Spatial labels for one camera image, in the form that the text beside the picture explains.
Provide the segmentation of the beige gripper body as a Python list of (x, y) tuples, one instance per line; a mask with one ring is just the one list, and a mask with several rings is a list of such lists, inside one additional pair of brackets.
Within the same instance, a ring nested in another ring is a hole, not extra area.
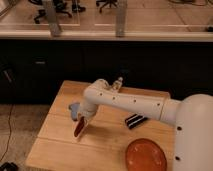
[(97, 110), (98, 110), (97, 104), (93, 104), (92, 102), (83, 100), (80, 103), (80, 106), (78, 109), (78, 121), (80, 120), (82, 116), (84, 116), (88, 125), (89, 122), (92, 120), (92, 118), (96, 115)]

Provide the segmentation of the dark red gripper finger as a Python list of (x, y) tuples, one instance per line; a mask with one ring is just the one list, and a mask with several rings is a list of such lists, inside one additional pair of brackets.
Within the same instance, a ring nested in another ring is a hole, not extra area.
[(80, 120), (78, 121), (78, 124), (74, 130), (74, 136), (78, 137), (80, 135), (80, 133), (83, 131), (83, 129), (86, 127), (86, 125), (87, 125), (87, 121), (86, 121), (85, 117), (82, 116), (80, 118)]

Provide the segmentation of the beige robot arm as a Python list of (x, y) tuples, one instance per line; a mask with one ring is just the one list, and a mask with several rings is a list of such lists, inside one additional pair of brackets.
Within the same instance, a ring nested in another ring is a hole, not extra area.
[(112, 106), (175, 126), (173, 171), (213, 171), (213, 96), (195, 94), (183, 100), (120, 93), (122, 83), (98, 79), (83, 91), (76, 120), (77, 137), (100, 105)]

